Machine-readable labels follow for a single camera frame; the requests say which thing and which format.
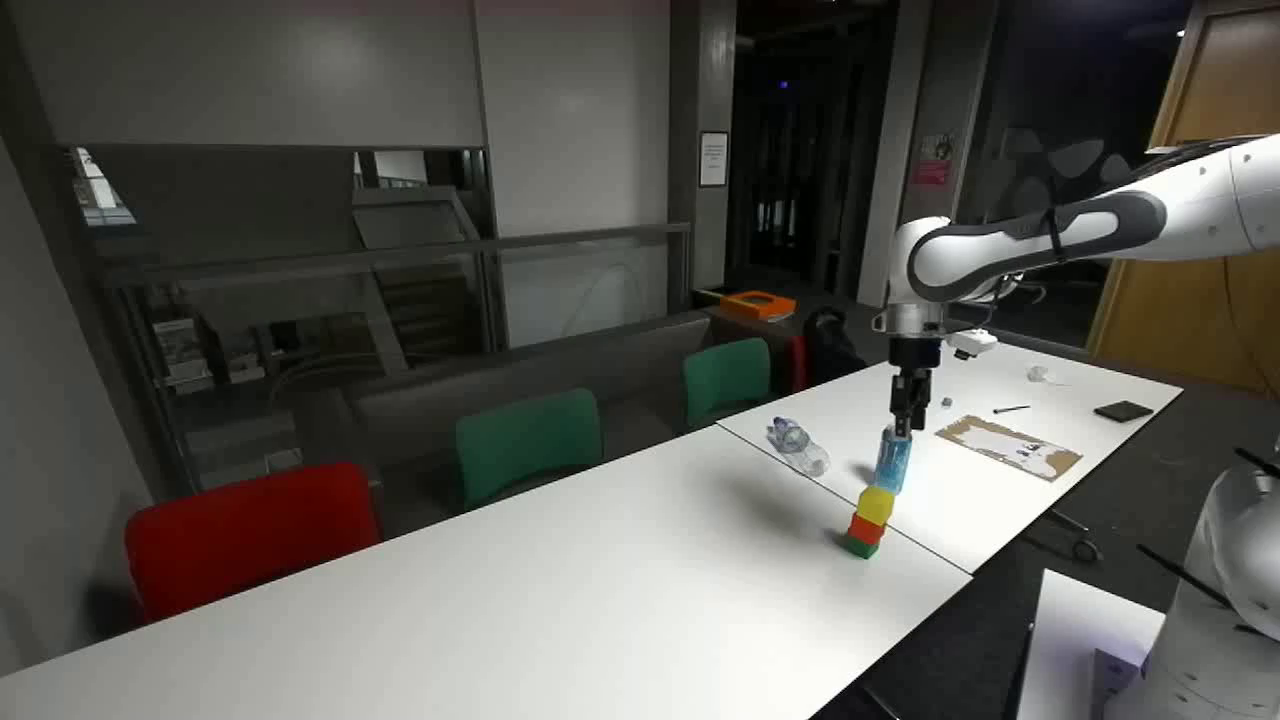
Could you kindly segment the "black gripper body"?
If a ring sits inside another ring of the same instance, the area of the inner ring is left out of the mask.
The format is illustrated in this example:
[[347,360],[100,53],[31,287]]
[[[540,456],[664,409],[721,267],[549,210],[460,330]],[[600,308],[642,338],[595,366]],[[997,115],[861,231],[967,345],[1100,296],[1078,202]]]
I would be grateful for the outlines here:
[[889,363],[890,375],[890,399],[896,403],[924,403],[930,393],[930,371],[939,366],[939,345],[936,338],[889,338]]

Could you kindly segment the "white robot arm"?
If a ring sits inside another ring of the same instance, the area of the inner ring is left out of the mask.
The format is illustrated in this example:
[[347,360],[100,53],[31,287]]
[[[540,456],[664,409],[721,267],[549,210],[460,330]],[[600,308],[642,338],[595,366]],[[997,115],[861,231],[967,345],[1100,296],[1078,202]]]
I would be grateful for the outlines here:
[[[1217,140],[1043,210],[956,223],[908,220],[889,265],[890,433],[917,436],[951,303],[1075,258],[1224,258],[1280,245],[1280,134]],[[1102,720],[1280,720],[1280,467],[1238,446],[1213,481],[1179,583],[1141,672]]]

